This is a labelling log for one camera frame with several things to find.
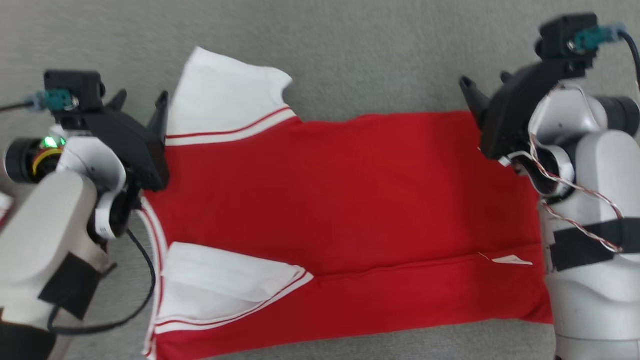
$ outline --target black bracket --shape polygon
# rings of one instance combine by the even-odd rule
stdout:
[[[538,103],[560,80],[583,78],[593,67],[597,50],[572,50],[576,33],[598,26],[594,13],[565,15],[540,28],[536,53],[541,62],[512,76],[503,76],[503,86],[489,99],[467,77],[460,79],[465,100],[482,131],[480,150],[491,160],[528,149],[527,127]]]
[[[44,75],[45,90],[65,89],[77,99],[77,107],[53,112],[66,131],[88,131],[120,158],[129,176],[144,190],[164,190],[169,170],[164,158],[168,93],[156,102],[149,127],[122,112],[127,92],[121,90],[103,105],[105,87],[98,72],[50,70]]]

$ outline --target red stripe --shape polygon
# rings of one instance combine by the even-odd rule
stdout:
[[[147,219],[147,222],[149,222],[149,226],[151,227],[151,237],[153,238],[153,241],[156,243],[156,249],[157,249],[157,255],[158,255],[158,308],[156,309],[156,316],[160,313],[160,305],[162,304],[162,295],[163,295],[163,278],[162,278],[162,250],[160,248],[160,240],[157,236],[156,233],[156,228],[154,227],[154,223],[153,221],[151,221],[151,216],[149,215],[149,213],[147,212],[146,209],[142,209],[142,215]],[[154,348],[154,340],[156,337],[156,325],[153,325],[154,327],[154,331],[151,333],[151,338],[149,339],[149,351],[145,354],[145,357],[149,357],[151,355],[151,352],[153,351]]]
[[[300,276],[300,278],[298,280],[296,280],[296,281],[290,283],[289,285],[285,286],[284,289],[278,291],[278,293],[276,295],[273,295],[269,300],[271,300],[274,297],[278,296],[283,291],[285,291],[286,289],[288,289],[291,286],[293,286],[293,284],[296,284],[297,282],[300,282],[302,279],[305,278],[306,274],[307,274],[307,271],[303,272],[302,276]],[[167,325],[167,324],[170,324],[170,323],[183,323],[183,324],[186,324],[186,325],[195,325],[195,326],[209,326],[209,325],[216,325],[217,323],[232,322],[234,320],[237,320],[238,318],[241,318],[241,317],[244,317],[244,316],[247,316],[247,315],[251,315],[251,314],[255,313],[256,311],[261,310],[263,307],[266,306],[267,302],[269,302],[269,301],[267,300],[267,301],[263,302],[259,307],[256,307],[255,309],[249,311],[248,313],[240,314],[240,315],[236,316],[235,318],[231,318],[231,319],[227,319],[227,320],[221,320],[221,321],[212,322],[212,323],[191,323],[191,322],[185,322],[185,321],[182,321],[182,320],[170,320],[170,321],[167,321],[167,322],[159,323],[159,324],[156,325],[156,327],[164,326],[164,325]]]
[[[285,110],[289,110],[290,107],[286,106],[282,109],[276,110],[273,113],[270,113],[269,115],[266,115],[265,117],[261,118],[260,120],[254,122],[253,124],[249,124],[245,127],[242,127],[238,130],[233,130],[233,131],[222,131],[220,133],[194,133],[194,134],[184,134],[184,135],[167,135],[167,139],[178,139],[178,138],[192,138],[194,136],[209,136],[209,135],[229,135],[229,134],[235,134],[235,133],[239,133],[240,131],[244,131],[247,130],[248,128],[255,126],[257,124],[260,124],[261,122],[267,120],[268,118],[272,117],[273,115],[279,114]]]

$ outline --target white tag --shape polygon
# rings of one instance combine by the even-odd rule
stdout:
[[[498,160],[498,162],[500,163],[500,165],[502,165],[503,167],[508,167],[509,165],[511,165],[511,159],[509,159],[509,156],[503,156],[500,158],[500,160]]]
[[[2,222],[2,219],[7,212],[9,212],[12,205],[13,199],[3,193],[0,193],[0,222]]]
[[[505,256],[504,258],[493,259],[492,261],[498,264],[533,265],[533,263],[529,261],[524,261],[515,255],[509,255],[509,256]]]

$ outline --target white stripe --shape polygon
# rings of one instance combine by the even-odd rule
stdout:
[[[283,292],[281,292],[278,295],[274,296],[273,298],[269,299],[264,305],[262,305],[262,307],[259,310],[251,311],[251,312],[246,313],[243,316],[240,316],[240,317],[238,317],[236,319],[229,320],[227,322],[216,323],[216,324],[212,324],[212,325],[192,325],[192,324],[188,324],[188,323],[173,322],[173,323],[168,323],[166,325],[162,325],[162,326],[156,327],[156,334],[164,334],[166,332],[172,332],[172,331],[202,331],[202,330],[209,330],[209,329],[215,329],[217,327],[221,327],[221,326],[230,324],[232,322],[236,322],[238,320],[246,318],[247,316],[255,313],[256,311],[264,310],[264,308],[266,308],[267,306],[269,306],[272,303],[282,299],[283,297],[285,297],[288,294],[292,293],[294,290],[299,289],[300,287],[302,287],[303,285],[305,285],[306,283],[311,281],[313,278],[314,278],[314,276],[311,275],[311,273],[307,272],[306,275],[302,279],[300,279],[298,282],[296,282],[292,286],[288,287],[286,290],[284,290]]]
[[[154,251],[154,270],[156,272],[156,279],[160,279],[160,273],[158,270],[158,264],[160,262],[160,259],[158,258],[158,249],[156,246],[156,239],[154,238],[154,232],[153,229],[151,228],[151,223],[147,220],[147,217],[143,214],[142,211],[138,210],[138,216],[140,217],[140,219],[142,219],[142,222],[145,224],[145,228],[147,228],[147,234],[149,236],[149,242],[151,243],[151,248]],[[156,288],[154,290],[154,306],[151,312],[151,320],[149,321],[149,327],[147,329],[147,335],[145,336],[145,344],[144,347],[142,349],[142,354],[146,355],[147,352],[149,352],[149,349],[152,348],[154,346],[154,344],[151,342],[151,337],[153,336],[154,333],[154,328],[156,327],[156,314],[157,314],[157,309],[158,309],[158,302],[160,300],[160,292],[162,291],[162,289],[160,288],[160,282],[157,281],[156,282]],[[151,359],[154,357],[153,351],[151,352],[151,354],[147,357],[148,359]]]
[[[162,228],[162,225],[160,224],[160,219],[158,219],[156,212],[154,211],[151,204],[149,204],[147,198],[144,197],[142,198],[142,209],[145,210],[149,215],[149,218],[151,218],[151,222],[153,223],[154,229],[156,230],[158,243],[160,244],[160,258],[164,259],[164,257],[166,256],[166,238],[164,237],[164,230]]]
[[[13,199],[9,195],[0,193],[0,211],[8,211],[13,205]]]
[[[151,223],[149,222],[149,219],[147,219],[147,216],[145,216],[143,214],[144,211],[147,212],[147,215],[149,216],[149,218],[152,218],[152,214],[153,216],[155,216],[155,213],[153,212],[153,209],[151,207],[151,205],[148,203],[147,199],[142,198],[142,207],[143,207],[143,211],[137,211],[138,213],[138,217],[140,217],[140,219],[142,220],[143,224],[145,224],[145,228],[147,229],[147,234],[149,237],[149,242],[151,243],[151,248],[153,249],[154,252],[154,271],[156,272],[156,279],[158,279],[156,281],[156,288],[154,290],[154,306],[151,312],[151,320],[149,321],[149,327],[147,329],[147,335],[145,336],[145,343],[144,343],[144,347],[142,350],[142,354],[146,355],[149,350],[151,349],[151,353],[149,354],[149,356],[147,357],[147,359],[149,360],[156,360],[156,344],[155,342],[151,341],[151,337],[154,334],[155,328],[156,328],[156,316],[158,313],[158,307],[159,307],[159,301],[160,301],[160,294],[162,292],[163,289],[161,289],[160,287],[160,271],[159,271],[159,264],[160,262],[163,260],[164,257],[164,253],[160,253],[157,243],[156,243],[156,237],[154,236],[154,234],[156,233],[160,233],[162,232],[162,227],[152,227]]]
[[[239,131],[237,133],[230,133],[224,135],[201,135],[192,136],[187,138],[168,138],[166,139],[166,146],[180,146],[180,145],[196,145],[205,143],[221,143],[221,142],[233,142],[249,138],[253,135],[259,134],[270,127],[276,126],[281,122],[289,120],[295,117],[296,114],[291,109],[281,111],[273,116],[259,122],[258,124],[249,127],[248,129]]]

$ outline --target green led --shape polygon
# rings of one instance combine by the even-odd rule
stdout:
[[[52,137],[44,138],[44,145],[46,147],[58,147],[58,144],[56,144],[56,141]]]

